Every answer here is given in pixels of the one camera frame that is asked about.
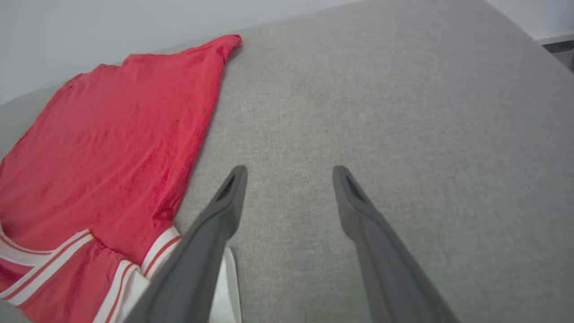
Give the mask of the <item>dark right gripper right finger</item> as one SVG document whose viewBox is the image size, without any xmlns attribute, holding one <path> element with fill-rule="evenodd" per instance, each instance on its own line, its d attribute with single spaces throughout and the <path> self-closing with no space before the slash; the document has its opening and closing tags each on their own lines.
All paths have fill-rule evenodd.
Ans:
<svg viewBox="0 0 574 323">
<path fill-rule="evenodd" d="M 339 219 L 353 241 L 374 323 L 456 323 L 443 297 L 350 170 L 335 166 Z"/>
</svg>

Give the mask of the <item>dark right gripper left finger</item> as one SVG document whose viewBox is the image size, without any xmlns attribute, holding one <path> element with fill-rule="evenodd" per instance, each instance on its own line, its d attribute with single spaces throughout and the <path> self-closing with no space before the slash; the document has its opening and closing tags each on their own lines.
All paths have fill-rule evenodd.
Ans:
<svg viewBox="0 0 574 323">
<path fill-rule="evenodd" d="M 127 323 L 240 323 L 238 275 L 228 241 L 248 181 L 234 167 L 127 317 Z"/>
</svg>

